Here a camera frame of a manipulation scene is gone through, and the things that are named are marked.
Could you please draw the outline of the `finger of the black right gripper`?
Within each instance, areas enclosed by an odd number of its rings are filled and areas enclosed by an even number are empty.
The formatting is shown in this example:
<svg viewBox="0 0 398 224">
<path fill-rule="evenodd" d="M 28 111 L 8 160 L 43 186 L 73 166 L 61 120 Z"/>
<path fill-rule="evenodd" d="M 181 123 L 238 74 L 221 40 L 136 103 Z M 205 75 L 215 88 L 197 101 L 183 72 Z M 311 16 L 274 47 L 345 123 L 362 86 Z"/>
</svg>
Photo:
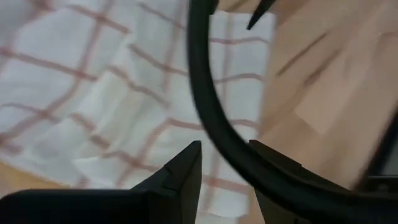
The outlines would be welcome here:
<svg viewBox="0 0 398 224">
<path fill-rule="evenodd" d="M 276 0 L 260 0 L 257 8 L 252 14 L 252 17 L 246 27 L 247 30 L 251 30 L 256 22 L 271 8 L 271 6 L 276 2 Z"/>
</svg>

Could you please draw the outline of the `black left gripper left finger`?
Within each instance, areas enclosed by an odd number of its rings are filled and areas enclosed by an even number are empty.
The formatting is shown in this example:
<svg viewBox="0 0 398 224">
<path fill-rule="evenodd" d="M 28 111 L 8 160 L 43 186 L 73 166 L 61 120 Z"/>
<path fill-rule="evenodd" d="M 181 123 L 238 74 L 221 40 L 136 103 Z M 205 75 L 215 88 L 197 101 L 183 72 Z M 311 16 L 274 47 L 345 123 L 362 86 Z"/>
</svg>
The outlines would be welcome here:
<svg viewBox="0 0 398 224">
<path fill-rule="evenodd" d="M 193 141 L 135 187 L 29 189 L 1 198 L 1 223 L 194 223 L 201 142 Z"/>
</svg>

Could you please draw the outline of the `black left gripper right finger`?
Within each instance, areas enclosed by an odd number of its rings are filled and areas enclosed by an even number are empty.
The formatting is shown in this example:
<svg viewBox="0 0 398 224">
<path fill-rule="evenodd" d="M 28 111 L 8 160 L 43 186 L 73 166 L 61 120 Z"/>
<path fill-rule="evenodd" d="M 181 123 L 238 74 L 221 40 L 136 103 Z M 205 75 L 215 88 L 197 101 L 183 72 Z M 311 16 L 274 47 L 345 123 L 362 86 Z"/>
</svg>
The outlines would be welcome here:
<svg viewBox="0 0 398 224">
<path fill-rule="evenodd" d="M 394 192 L 353 192 L 257 140 L 248 144 L 250 183 L 267 224 L 397 223 Z"/>
</svg>

